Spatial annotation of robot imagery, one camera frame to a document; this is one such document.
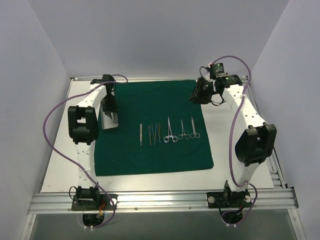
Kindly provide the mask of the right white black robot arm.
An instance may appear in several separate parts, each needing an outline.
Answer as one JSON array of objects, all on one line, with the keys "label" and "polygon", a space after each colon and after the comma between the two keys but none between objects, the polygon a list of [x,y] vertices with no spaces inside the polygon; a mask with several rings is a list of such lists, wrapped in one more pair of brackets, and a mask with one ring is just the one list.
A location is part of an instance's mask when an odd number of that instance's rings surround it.
[{"label": "right white black robot arm", "polygon": [[238,75],[225,73],[222,63],[205,69],[209,78],[197,79],[189,101],[205,105],[219,95],[234,113],[228,140],[230,177],[222,193],[223,203],[232,207],[240,201],[239,193],[248,189],[256,169],[272,154],[277,128],[256,111],[246,95],[248,85]]}]

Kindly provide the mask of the silver surgical scissors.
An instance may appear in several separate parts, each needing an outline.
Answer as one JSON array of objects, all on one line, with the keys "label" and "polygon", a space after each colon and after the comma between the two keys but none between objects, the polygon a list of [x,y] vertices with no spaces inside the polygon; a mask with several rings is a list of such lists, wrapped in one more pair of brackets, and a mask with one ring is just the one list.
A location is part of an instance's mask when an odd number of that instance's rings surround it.
[{"label": "silver surgical scissors", "polygon": [[192,133],[190,134],[190,138],[192,139],[198,139],[201,137],[201,135],[196,132],[196,127],[195,127],[195,122],[194,122],[194,118],[191,116],[191,127],[192,127]]}]

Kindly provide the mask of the silver straight hemostat forceps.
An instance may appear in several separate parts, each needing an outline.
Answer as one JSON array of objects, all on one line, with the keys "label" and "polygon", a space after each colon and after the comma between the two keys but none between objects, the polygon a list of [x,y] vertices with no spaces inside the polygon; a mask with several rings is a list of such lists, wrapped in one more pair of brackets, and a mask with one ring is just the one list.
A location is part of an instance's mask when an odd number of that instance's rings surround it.
[{"label": "silver straight hemostat forceps", "polygon": [[182,139],[190,139],[190,135],[189,134],[186,134],[185,132],[185,129],[184,129],[184,123],[183,123],[183,120],[181,119],[180,120],[180,123],[181,123],[181,134],[179,134],[177,137],[178,137],[178,140],[182,140]]}]

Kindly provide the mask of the silver curved hemostat forceps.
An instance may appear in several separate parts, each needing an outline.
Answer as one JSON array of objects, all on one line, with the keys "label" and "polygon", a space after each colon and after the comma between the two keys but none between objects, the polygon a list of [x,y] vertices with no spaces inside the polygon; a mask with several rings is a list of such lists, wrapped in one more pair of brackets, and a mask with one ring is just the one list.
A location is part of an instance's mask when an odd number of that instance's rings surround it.
[{"label": "silver curved hemostat forceps", "polygon": [[170,118],[169,118],[169,117],[167,117],[167,126],[168,126],[168,133],[167,133],[166,136],[168,136],[168,135],[174,136],[174,135],[173,135],[173,132],[172,132],[171,122],[170,122]]}]

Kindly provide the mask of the silver tweezers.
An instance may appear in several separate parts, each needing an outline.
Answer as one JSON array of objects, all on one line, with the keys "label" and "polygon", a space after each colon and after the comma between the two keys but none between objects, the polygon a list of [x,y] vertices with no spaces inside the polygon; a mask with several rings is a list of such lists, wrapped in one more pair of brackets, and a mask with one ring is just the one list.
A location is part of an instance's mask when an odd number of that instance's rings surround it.
[{"label": "silver tweezers", "polygon": [[149,137],[149,145],[152,145],[152,133],[151,133],[151,127],[148,125],[148,137]]},{"label": "silver tweezers", "polygon": [[156,142],[157,142],[157,124],[156,123],[151,125],[151,131],[152,131],[154,145],[156,145]]},{"label": "silver tweezers", "polygon": [[161,143],[161,126],[160,126],[159,122],[156,123],[156,130],[157,130],[157,135],[158,135],[158,141],[159,141],[159,143]]}]

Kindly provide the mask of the silver metal instrument tray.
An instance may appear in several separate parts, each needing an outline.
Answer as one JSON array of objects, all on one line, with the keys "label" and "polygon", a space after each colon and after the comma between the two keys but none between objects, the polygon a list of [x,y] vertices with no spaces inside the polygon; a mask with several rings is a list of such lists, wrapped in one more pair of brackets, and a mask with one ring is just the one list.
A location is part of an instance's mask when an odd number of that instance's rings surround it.
[{"label": "silver metal instrument tray", "polygon": [[100,103],[100,116],[101,116],[101,124],[103,130],[111,130],[115,129],[119,126],[119,122],[112,121],[104,121],[104,113],[112,113],[118,110],[116,109],[113,103],[107,103],[105,100],[102,100]]}]

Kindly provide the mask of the green surgical cloth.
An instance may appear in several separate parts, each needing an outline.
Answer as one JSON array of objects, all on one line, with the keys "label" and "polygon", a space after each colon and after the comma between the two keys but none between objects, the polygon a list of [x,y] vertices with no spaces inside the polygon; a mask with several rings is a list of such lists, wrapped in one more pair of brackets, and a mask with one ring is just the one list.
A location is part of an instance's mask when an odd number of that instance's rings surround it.
[{"label": "green surgical cloth", "polygon": [[[194,80],[142,81],[116,87],[118,127],[101,130],[95,143],[95,173],[99,177],[174,173],[211,169],[214,161],[202,108],[188,101]],[[200,138],[164,142],[168,134],[168,117],[172,134],[181,134],[181,119],[186,134],[191,134],[191,117]],[[152,124],[160,123],[156,145]],[[140,124],[143,126],[140,146]],[[149,142],[148,125],[152,144]]]}]

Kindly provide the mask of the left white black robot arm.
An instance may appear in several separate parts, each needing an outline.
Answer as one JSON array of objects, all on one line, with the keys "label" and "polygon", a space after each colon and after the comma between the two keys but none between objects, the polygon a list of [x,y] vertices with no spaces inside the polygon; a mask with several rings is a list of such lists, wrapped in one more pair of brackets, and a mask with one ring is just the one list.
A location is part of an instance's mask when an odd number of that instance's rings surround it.
[{"label": "left white black robot arm", "polygon": [[116,83],[110,74],[90,82],[89,93],[67,110],[68,133],[77,153],[79,167],[75,194],[90,210],[100,206],[101,194],[95,171],[95,145],[100,129],[112,130],[119,126]]}]

